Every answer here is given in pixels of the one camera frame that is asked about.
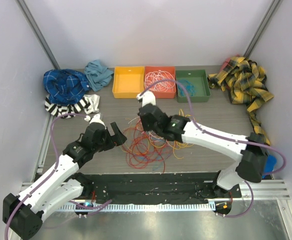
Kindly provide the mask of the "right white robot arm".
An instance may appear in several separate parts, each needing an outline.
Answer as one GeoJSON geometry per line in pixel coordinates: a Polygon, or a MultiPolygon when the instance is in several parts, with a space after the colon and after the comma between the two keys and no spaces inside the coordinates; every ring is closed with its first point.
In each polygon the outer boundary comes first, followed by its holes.
{"type": "Polygon", "coordinates": [[[188,117],[168,116],[150,103],[139,108],[138,116],[146,132],[153,131],[170,142],[202,146],[234,160],[231,166],[219,171],[214,179],[211,190],[216,197],[224,197],[243,181],[261,182],[268,157],[265,148],[260,146],[259,135],[232,135],[194,123],[188,117]]]}

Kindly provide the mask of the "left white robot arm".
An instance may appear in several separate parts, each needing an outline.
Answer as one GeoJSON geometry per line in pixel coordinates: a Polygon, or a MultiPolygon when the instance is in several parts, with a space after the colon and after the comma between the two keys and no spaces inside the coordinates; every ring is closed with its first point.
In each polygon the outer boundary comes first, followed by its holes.
{"type": "Polygon", "coordinates": [[[92,186],[78,170],[94,154],[121,146],[127,140],[115,122],[110,126],[113,135],[101,120],[91,122],[38,180],[18,195],[10,193],[4,198],[4,239],[9,238],[9,230],[12,230],[23,240],[29,240],[47,218],[66,202],[77,197],[86,200],[92,195],[92,186]]]}

